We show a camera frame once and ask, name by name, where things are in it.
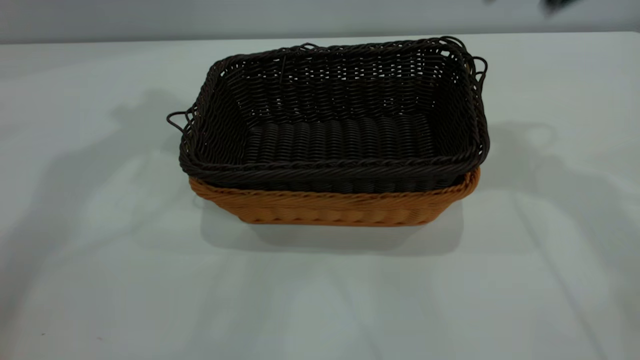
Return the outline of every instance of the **stacked baskets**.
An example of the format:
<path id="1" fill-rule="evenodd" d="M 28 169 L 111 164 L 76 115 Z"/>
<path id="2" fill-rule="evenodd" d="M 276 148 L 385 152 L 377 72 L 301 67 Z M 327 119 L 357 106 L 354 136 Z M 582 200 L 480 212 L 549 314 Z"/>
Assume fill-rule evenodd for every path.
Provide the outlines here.
<path id="1" fill-rule="evenodd" d="M 245 222 L 419 225 L 477 185 L 485 72 L 452 37 L 305 44 L 216 62 L 167 121 L 192 189 Z"/>

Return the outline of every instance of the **white table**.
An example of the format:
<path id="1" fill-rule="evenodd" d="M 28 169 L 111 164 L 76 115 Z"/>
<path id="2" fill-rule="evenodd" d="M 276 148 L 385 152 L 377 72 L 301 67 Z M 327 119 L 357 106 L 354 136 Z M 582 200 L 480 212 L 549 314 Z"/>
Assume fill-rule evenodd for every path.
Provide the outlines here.
<path id="1" fill-rule="evenodd" d="M 247 225 L 164 122 L 222 57 L 311 41 L 0 46 L 0 358 L 640 358 L 640 35 L 462 35 L 479 188 L 395 229 Z"/>

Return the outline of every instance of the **gray wall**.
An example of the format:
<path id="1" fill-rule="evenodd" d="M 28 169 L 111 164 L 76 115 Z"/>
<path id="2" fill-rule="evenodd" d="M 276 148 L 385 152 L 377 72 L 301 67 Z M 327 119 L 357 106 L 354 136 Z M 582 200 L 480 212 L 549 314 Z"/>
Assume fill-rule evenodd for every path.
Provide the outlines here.
<path id="1" fill-rule="evenodd" d="M 0 42 L 637 29 L 640 0 L 0 0 Z"/>

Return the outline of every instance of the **tan wicker basket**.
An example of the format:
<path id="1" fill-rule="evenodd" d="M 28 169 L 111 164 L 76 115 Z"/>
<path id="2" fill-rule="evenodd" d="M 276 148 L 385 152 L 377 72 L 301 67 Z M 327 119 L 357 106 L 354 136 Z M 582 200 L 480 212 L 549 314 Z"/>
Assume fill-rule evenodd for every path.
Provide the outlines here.
<path id="1" fill-rule="evenodd" d="M 194 177 L 193 191 L 251 224 L 406 226 L 434 221 L 472 193 L 480 169 L 455 186 L 430 192 L 314 193 L 216 188 Z"/>

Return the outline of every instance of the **basket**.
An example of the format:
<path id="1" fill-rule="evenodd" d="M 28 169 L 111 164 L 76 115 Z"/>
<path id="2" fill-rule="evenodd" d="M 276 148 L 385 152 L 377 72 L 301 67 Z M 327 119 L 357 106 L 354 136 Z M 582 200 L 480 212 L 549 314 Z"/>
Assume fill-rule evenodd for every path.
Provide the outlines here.
<path id="1" fill-rule="evenodd" d="M 383 194 L 223 189 L 193 177 L 189 183 L 199 196 L 251 224 L 406 226 L 434 221 L 453 202 L 472 193 L 479 179 L 478 168 L 449 188 Z"/>
<path id="2" fill-rule="evenodd" d="M 452 37 L 305 44 L 216 62 L 167 121 L 183 133 L 182 169 L 215 187 L 425 192 L 487 155 L 485 71 Z"/>

